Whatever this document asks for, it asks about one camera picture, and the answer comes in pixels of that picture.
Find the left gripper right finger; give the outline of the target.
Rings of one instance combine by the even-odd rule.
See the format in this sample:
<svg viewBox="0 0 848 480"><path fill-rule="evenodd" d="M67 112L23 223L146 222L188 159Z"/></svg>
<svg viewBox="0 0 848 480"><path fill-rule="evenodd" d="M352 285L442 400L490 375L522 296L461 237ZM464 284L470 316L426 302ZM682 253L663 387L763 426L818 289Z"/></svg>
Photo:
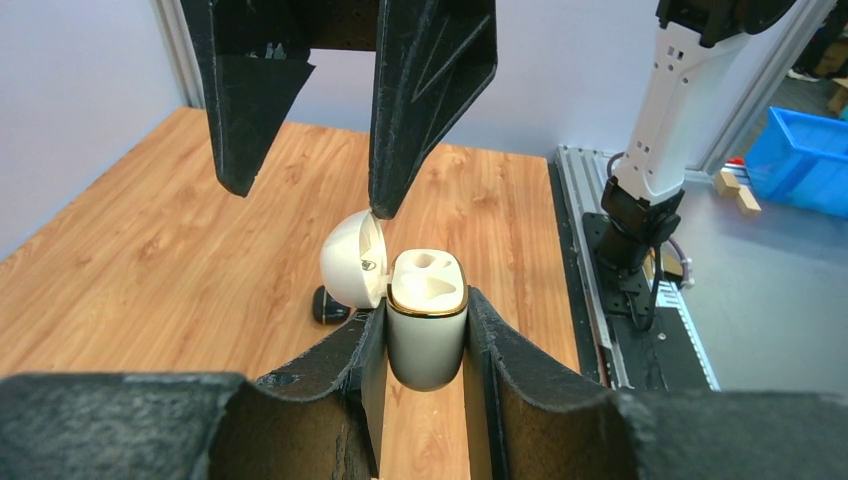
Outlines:
<svg viewBox="0 0 848 480"><path fill-rule="evenodd" d="M475 479L843 479L835 394L612 390L467 292L463 386Z"/></svg>

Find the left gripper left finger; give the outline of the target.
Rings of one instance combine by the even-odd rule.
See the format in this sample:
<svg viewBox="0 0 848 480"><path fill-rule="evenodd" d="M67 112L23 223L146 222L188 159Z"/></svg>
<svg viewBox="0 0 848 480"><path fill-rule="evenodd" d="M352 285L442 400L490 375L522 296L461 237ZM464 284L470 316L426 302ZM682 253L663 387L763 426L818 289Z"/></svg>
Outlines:
<svg viewBox="0 0 848 480"><path fill-rule="evenodd" d="M257 380L231 372L1 381L5 479L371 479L386 310L359 310Z"/></svg>

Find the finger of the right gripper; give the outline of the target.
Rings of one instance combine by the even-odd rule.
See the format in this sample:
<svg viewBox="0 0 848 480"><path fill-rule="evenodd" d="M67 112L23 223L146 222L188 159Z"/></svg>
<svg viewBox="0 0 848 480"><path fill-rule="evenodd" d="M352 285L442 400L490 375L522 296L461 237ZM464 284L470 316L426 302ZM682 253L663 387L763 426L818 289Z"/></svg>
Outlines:
<svg viewBox="0 0 848 480"><path fill-rule="evenodd" d="M394 218L432 150L493 81L496 4L382 1L377 22L368 196Z"/></svg>
<svg viewBox="0 0 848 480"><path fill-rule="evenodd" d="M314 70L286 1L184 1L218 182L245 197Z"/></svg>

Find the black charging case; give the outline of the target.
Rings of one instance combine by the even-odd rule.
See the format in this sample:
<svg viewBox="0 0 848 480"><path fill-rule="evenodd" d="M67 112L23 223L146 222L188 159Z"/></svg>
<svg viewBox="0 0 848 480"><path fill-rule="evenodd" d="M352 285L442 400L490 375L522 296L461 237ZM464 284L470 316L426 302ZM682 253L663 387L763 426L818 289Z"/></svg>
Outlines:
<svg viewBox="0 0 848 480"><path fill-rule="evenodd" d="M352 309L338 302L322 285L313 293L311 311L315 322L321 325L338 325L350 317Z"/></svg>

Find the white charging case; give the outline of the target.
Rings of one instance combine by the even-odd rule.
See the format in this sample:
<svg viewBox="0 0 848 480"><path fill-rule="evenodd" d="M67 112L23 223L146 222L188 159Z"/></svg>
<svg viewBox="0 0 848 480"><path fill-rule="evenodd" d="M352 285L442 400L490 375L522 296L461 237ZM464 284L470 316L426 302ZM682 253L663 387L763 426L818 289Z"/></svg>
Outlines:
<svg viewBox="0 0 848 480"><path fill-rule="evenodd" d="M383 303L395 378L429 392L456 376L464 348L469 285L463 267L442 250L408 249L389 260L383 228L369 210L341 221L324 240L323 285L347 307Z"/></svg>

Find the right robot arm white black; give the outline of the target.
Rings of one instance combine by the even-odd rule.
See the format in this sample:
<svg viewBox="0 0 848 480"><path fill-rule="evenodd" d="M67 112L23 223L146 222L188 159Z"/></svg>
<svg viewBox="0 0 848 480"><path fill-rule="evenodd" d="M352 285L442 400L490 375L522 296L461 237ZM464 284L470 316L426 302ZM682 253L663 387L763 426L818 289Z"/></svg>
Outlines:
<svg viewBox="0 0 848 480"><path fill-rule="evenodd" d="M602 262L632 271L680 218L689 131L749 39L787 1L661 1L649 86L602 195ZM489 86L498 65L492 1L185 1L215 174L246 196L298 94L311 53L375 55L368 196L399 211L424 161Z"/></svg>

